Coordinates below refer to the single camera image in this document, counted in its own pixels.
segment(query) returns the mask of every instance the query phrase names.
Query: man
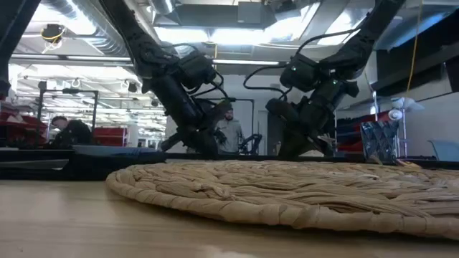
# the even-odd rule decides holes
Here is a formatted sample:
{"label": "man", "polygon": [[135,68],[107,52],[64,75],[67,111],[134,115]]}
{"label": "man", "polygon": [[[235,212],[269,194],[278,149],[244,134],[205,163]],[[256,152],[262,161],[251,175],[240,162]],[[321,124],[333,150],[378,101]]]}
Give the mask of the man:
{"label": "man", "polygon": [[239,144],[244,141],[244,135],[241,124],[234,119],[232,109],[224,114],[224,120],[217,123],[216,137],[220,154],[239,154]]}
{"label": "man", "polygon": [[67,121],[67,118],[57,116],[51,120],[51,124],[60,129],[52,147],[69,148],[71,145],[91,144],[91,131],[81,120]]}

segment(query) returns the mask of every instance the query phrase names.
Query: woven mat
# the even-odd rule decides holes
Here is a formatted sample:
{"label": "woven mat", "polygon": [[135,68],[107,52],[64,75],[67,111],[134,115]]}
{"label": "woven mat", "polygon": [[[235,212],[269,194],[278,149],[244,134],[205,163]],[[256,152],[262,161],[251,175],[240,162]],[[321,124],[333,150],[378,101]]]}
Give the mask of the woven mat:
{"label": "woven mat", "polygon": [[121,196],[235,223],[459,239],[459,172],[350,163],[188,162],[107,177]]}

